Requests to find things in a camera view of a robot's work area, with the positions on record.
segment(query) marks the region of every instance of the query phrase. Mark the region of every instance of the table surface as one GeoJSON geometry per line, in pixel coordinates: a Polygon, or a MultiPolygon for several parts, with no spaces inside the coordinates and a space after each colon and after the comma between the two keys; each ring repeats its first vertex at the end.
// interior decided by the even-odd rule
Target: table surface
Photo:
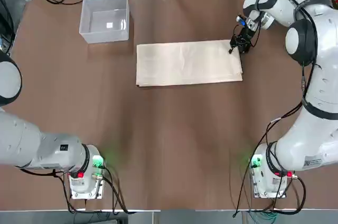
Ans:
{"type": "MultiPolygon", "coordinates": [[[[129,41],[88,45],[79,34],[81,4],[32,0],[13,47],[23,89],[5,110],[41,131],[96,145],[117,170],[129,209],[234,209],[242,163],[267,123],[301,98],[301,68],[284,50],[287,29],[275,24],[261,31],[257,46],[242,57],[243,82],[137,87],[136,46],[229,39],[243,1],[129,0],[129,41]]],[[[295,118],[281,121],[269,140],[278,140],[295,118]]],[[[0,172],[0,210],[67,208],[59,180],[10,166],[0,172]]],[[[306,208],[338,208],[337,174],[337,165],[298,173],[307,187],[306,208]]],[[[249,194],[249,179],[246,185],[249,194]]],[[[267,204],[253,200],[251,207],[267,204]]],[[[292,190],[277,204],[295,205],[292,190]]],[[[87,207],[111,209],[109,188],[87,207]]],[[[245,197],[240,208],[248,209],[245,197]]]]}

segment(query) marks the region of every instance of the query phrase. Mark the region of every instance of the label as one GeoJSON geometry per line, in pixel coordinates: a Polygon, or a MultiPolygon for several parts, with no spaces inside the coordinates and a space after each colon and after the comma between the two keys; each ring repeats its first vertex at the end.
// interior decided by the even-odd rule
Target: label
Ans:
{"type": "Polygon", "coordinates": [[[72,185],[73,186],[80,186],[80,185],[84,185],[84,179],[72,179],[72,185]]]}
{"type": "Polygon", "coordinates": [[[304,168],[313,168],[319,167],[322,165],[322,154],[317,154],[314,156],[306,156],[304,160],[304,168]]]}
{"type": "Polygon", "coordinates": [[[43,168],[46,170],[61,169],[62,167],[58,163],[49,163],[48,165],[43,165],[43,168]]]}
{"type": "Polygon", "coordinates": [[[60,151],[68,151],[68,144],[67,145],[60,145],[60,151]]]}
{"type": "Polygon", "coordinates": [[[279,184],[280,178],[273,178],[273,184],[279,184]]]}

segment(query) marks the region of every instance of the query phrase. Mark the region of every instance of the transparent plastic box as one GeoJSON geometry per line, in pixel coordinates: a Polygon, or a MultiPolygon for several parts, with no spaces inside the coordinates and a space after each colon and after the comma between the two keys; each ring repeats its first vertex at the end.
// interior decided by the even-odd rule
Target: transparent plastic box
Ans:
{"type": "Polygon", "coordinates": [[[128,40],[128,0],[83,0],[79,32],[87,43],[128,40]]]}

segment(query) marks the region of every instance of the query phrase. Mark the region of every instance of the beige cloth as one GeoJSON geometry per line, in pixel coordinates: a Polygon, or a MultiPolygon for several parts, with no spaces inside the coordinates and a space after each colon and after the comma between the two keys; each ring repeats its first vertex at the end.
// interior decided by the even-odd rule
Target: beige cloth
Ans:
{"type": "Polygon", "coordinates": [[[136,84],[146,87],[242,81],[238,49],[231,54],[229,49],[229,40],[140,44],[136,84]]]}

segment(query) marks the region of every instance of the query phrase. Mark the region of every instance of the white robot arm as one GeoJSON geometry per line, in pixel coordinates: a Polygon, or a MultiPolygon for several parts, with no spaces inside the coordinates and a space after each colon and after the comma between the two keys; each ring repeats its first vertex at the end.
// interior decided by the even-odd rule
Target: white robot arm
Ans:
{"type": "MultiPolygon", "coordinates": [[[[332,9],[330,0],[295,1],[245,0],[243,12],[247,18],[237,18],[244,26],[239,35],[242,40],[251,39],[260,26],[269,28],[274,20],[289,27],[286,51],[303,68],[310,63],[314,66],[294,125],[277,142],[261,144],[251,159],[256,198],[275,198],[277,191],[281,195],[286,171],[338,162],[338,12],[332,9]]],[[[240,47],[243,42],[237,42],[239,36],[231,40],[232,48],[239,46],[240,52],[247,52],[251,42],[240,47]]]]}
{"type": "MultiPolygon", "coordinates": [[[[22,77],[14,61],[0,51],[0,106],[20,94],[22,77]]],[[[42,133],[39,128],[0,108],[0,164],[20,169],[57,169],[69,174],[75,199],[102,198],[104,161],[96,147],[76,136],[42,133]]]]}

